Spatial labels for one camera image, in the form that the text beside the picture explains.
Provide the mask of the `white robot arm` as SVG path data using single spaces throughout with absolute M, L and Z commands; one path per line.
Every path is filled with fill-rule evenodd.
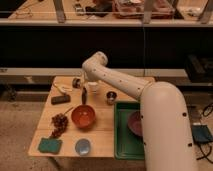
M 147 171 L 198 171 L 187 105 L 169 82 L 152 82 L 106 67 L 98 51 L 82 63 L 88 82 L 102 80 L 140 102 Z

